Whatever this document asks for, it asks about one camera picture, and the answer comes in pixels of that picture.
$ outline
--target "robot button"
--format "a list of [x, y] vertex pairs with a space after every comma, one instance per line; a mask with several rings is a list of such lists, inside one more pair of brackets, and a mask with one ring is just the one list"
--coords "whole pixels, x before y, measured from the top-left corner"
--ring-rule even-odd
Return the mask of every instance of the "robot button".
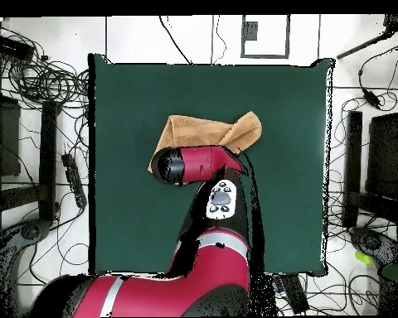
[[217, 192], [211, 195], [211, 203], [213, 205], [228, 205], [231, 198], [227, 193]]

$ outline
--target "gray stripe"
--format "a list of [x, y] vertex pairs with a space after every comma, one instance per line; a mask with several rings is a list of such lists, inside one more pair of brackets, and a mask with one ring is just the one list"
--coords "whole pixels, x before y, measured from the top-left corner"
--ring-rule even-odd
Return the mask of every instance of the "gray stripe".
[[[225, 247], [231, 248], [241, 254], [244, 258], [246, 258], [246, 253], [248, 252], [248, 247], [245, 243], [234, 235], [228, 233], [209, 233], [202, 235], [199, 238], [199, 248], [203, 248], [208, 245], [215, 245], [216, 243], [222, 243]], [[177, 250], [180, 248], [180, 241], [178, 241], [176, 246], [176, 251], [174, 255], [177, 253]]]
[[102, 317], [111, 317], [112, 309], [114, 308], [114, 303], [116, 296], [118, 295], [118, 291], [123, 285], [123, 280], [121, 276], [117, 277], [114, 284], [110, 287], [108, 291], [108, 295], [106, 299], [104, 299], [104, 304], [102, 306], [102, 311], [100, 312], [100, 318]]

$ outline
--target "black adapter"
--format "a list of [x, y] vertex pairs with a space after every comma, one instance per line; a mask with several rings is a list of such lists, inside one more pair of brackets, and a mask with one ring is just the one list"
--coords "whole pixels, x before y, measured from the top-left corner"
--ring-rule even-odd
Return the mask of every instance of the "black adapter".
[[363, 89], [362, 92], [364, 93], [364, 99], [374, 108], [381, 109], [381, 101], [377, 96], [372, 92], [368, 91], [367, 89]]

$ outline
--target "dark green mat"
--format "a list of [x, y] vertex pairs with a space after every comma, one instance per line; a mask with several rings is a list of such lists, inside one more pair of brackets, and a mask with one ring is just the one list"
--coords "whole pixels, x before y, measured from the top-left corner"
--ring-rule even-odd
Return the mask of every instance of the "dark green mat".
[[96, 272], [168, 267], [197, 189], [162, 185], [147, 171], [168, 116], [233, 123], [253, 111], [263, 130], [247, 154], [260, 193], [265, 271], [323, 274], [330, 60], [313, 68], [112, 65], [97, 55], [95, 64]]

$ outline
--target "brown towel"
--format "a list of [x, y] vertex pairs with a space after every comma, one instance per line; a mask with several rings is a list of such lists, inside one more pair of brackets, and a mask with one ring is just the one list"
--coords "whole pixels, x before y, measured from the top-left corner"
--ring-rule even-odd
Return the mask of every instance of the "brown towel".
[[[234, 124], [172, 115], [163, 129], [155, 153], [165, 147], [224, 145], [238, 154], [250, 147], [260, 136], [261, 122], [252, 111], [240, 117]], [[152, 173], [150, 162], [148, 171]]]

